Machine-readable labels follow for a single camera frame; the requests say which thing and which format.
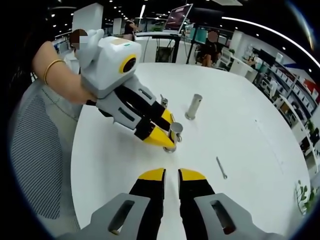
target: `gold bracelet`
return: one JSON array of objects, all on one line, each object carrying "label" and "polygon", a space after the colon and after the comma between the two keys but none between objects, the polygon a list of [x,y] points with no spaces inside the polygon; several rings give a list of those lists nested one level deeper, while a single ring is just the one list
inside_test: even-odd
[{"label": "gold bracelet", "polygon": [[43,74],[43,80],[44,80],[44,83],[45,83],[46,85],[48,85],[48,83],[47,83],[47,75],[48,75],[49,69],[50,69],[54,64],[59,63],[59,62],[65,62],[65,61],[63,61],[62,59],[56,59],[56,60],[52,61],[52,62],[49,64],[49,66],[46,67],[46,70],[45,70],[45,72],[44,72],[44,74]]}]

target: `white shirt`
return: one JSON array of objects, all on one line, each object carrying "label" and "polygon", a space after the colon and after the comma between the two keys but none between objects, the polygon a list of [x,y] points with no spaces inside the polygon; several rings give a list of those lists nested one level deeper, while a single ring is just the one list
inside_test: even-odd
[{"label": "white shirt", "polygon": [[254,57],[254,61],[256,62],[255,64],[255,69],[259,70],[262,67],[262,63],[263,61],[261,60],[261,58],[259,58],[258,56]]},{"label": "white shirt", "polygon": [[76,58],[74,50],[68,53],[67,55],[65,55],[63,60],[74,74],[79,74],[79,70],[80,70],[79,60]]}]

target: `white round table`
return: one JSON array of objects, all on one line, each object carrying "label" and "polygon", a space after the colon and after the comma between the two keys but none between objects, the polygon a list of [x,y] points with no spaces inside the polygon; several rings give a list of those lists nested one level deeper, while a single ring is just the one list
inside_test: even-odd
[{"label": "white round table", "polygon": [[[297,210],[295,184],[310,188],[302,151],[286,121],[247,79],[193,65],[141,63],[136,75],[184,127],[174,153],[141,142],[96,107],[84,106],[76,127],[71,189],[78,223],[120,193],[129,193],[142,173],[166,168],[164,214],[158,240],[186,239],[179,213],[178,169],[206,176],[252,215],[265,232],[285,235]],[[196,118],[185,118],[194,94],[203,96]],[[216,157],[227,174],[223,179]]]}]

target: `gray mesh chair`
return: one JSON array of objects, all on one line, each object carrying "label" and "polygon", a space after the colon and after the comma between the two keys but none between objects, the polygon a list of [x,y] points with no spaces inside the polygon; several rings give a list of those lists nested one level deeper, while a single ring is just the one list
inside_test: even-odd
[{"label": "gray mesh chair", "polygon": [[72,144],[63,127],[57,127],[69,124],[67,128],[74,125],[75,130],[77,122],[57,119],[61,111],[55,109],[48,87],[40,80],[34,81],[11,117],[8,140],[12,166],[25,199],[48,232],[58,237],[80,228],[71,193]]}]

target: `gripper camera lens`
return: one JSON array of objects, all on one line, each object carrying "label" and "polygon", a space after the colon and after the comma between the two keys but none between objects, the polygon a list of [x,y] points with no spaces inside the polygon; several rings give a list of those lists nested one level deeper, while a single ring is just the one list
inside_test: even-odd
[{"label": "gripper camera lens", "polygon": [[129,72],[134,65],[136,64],[137,59],[135,57],[131,58],[123,67],[123,72],[127,73]]}]

